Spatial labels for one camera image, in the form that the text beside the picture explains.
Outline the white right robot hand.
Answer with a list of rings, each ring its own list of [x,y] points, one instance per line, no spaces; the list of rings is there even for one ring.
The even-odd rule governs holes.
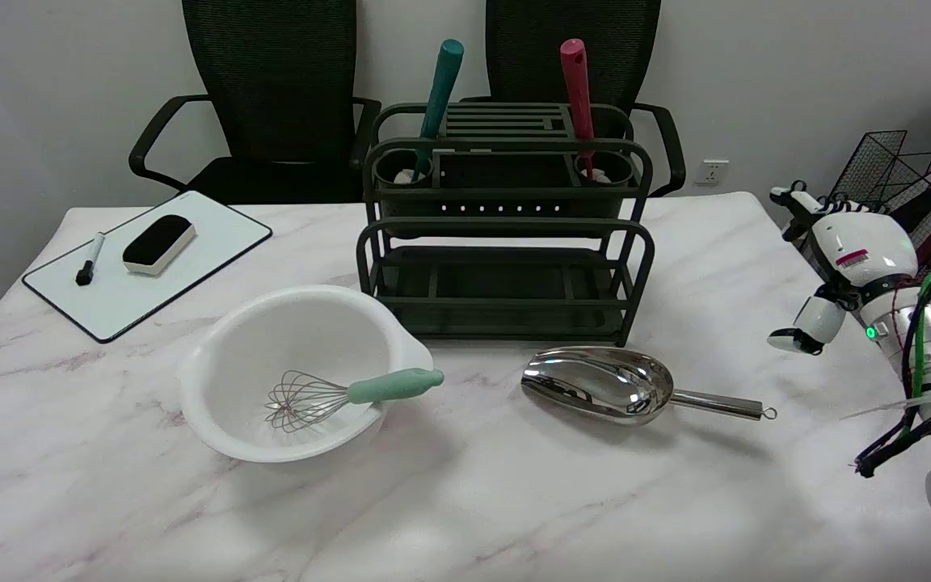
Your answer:
[[[769,199],[792,215],[783,239],[804,240],[823,272],[823,284],[806,299],[791,327],[769,334],[769,346],[818,355],[838,335],[848,313],[919,272],[908,233],[890,215],[856,201],[821,203],[801,180],[773,188]]]

